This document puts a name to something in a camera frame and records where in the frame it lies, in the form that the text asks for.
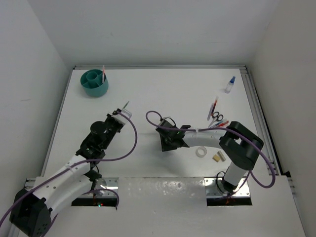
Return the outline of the red highlighter pen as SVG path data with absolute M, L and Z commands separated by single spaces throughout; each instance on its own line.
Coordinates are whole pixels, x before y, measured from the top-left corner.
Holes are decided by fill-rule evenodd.
M 105 82 L 105 66 L 102 66 L 102 84 Z

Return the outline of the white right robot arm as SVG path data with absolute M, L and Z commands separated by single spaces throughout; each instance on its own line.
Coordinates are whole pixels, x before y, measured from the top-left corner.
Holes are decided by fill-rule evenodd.
M 163 152 L 181 147 L 212 147 L 222 149 L 231 160 L 222 179 L 229 194 L 238 186 L 246 172 L 252 171 L 264 142 L 240 122 L 232 121 L 223 130 L 196 131 L 190 125 L 177 128 L 162 120 L 156 131 L 160 135 Z

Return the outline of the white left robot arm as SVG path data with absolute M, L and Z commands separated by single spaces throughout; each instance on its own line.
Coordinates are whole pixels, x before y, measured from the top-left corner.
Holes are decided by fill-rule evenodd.
M 92 190 L 102 176 L 94 167 L 104 161 L 105 150 L 130 116 L 117 109 L 105 121 L 96 121 L 75 155 L 54 175 L 30 190 L 21 189 L 9 209 L 9 220 L 29 237 L 42 237 L 57 214 Z

